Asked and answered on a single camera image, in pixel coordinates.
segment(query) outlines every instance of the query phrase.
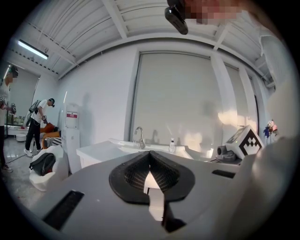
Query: man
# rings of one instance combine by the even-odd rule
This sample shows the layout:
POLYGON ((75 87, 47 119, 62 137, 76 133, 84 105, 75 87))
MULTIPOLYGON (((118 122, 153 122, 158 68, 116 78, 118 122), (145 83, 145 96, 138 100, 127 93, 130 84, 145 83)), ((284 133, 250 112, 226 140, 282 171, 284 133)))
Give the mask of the man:
POLYGON ((11 173, 13 170, 8 167, 5 163, 4 158, 4 125, 5 125, 5 116, 7 111, 15 113, 15 109, 8 107, 8 101, 10 99, 10 83, 13 82, 19 75, 18 68, 12 66, 5 76, 5 80, 1 79, 0 83, 0 160, 1 160, 1 171, 6 171, 11 173))
POLYGON ((246 10, 262 26, 282 39, 270 18, 252 0, 184 0, 186 15, 193 19, 235 19, 246 10))
POLYGON ((54 102, 55 101, 53 98, 51 98, 49 100, 46 100, 46 99, 42 100, 38 104, 36 111, 34 111, 31 115, 30 126, 29 126, 25 149, 24 149, 24 152, 27 154, 28 157, 32 157, 32 153, 29 151, 29 148, 30 148, 30 144, 31 144, 33 135, 36 140, 37 152, 41 151, 41 145, 39 143, 41 120, 43 120, 44 123, 47 122, 46 116, 45 116, 46 109, 49 106, 54 107, 54 102))

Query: pixelated area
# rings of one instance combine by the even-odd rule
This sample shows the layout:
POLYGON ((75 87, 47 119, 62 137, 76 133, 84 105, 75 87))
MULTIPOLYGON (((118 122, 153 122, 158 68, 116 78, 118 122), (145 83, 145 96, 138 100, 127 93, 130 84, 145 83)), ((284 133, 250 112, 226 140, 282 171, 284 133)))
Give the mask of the pixelated area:
POLYGON ((196 19, 199 24, 236 19, 239 13, 238 0, 185 0, 186 18, 196 19))

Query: white chair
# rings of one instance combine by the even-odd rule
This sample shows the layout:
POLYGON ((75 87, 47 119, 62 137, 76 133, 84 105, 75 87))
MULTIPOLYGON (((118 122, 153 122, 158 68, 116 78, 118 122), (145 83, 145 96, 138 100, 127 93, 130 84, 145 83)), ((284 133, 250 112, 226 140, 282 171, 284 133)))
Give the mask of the white chair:
POLYGON ((60 145, 41 150, 39 154, 32 158, 32 162, 37 160, 44 153, 53 153, 55 156, 56 161, 53 165, 52 172, 47 173, 45 176, 39 176, 34 170, 30 170, 29 175, 29 180, 32 185, 43 192, 57 186, 68 177, 69 173, 68 158, 60 145))

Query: black cap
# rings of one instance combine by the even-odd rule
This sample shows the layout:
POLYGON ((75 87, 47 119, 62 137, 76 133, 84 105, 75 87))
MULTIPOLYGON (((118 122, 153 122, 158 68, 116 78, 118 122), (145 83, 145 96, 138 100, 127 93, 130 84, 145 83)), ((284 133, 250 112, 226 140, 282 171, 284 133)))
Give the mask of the black cap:
POLYGON ((13 74, 13 77, 18 77, 19 75, 19 72, 18 72, 18 68, 14 65, 12 65, 10 67, 10 69, 8 70, 9 73, 12 73, 13 74))
POLYGON ((52 107, 54 107, 54 103, 55 103, 55 100, 54 100, 54 98, 51 98, 51 99, 49 99, 49 101, 51 101, 51 102, 52 102, 52 107))

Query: soap bottle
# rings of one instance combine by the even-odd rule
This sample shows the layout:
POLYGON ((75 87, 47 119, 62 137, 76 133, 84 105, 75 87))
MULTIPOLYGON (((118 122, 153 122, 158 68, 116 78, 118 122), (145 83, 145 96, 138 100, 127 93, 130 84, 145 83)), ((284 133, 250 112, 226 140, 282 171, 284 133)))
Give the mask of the soap bottle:
POLYGON ((175 152, 175 143, 174 138, 171 138, 170 146, 169 146, 169 152, 174 153, 175 152))

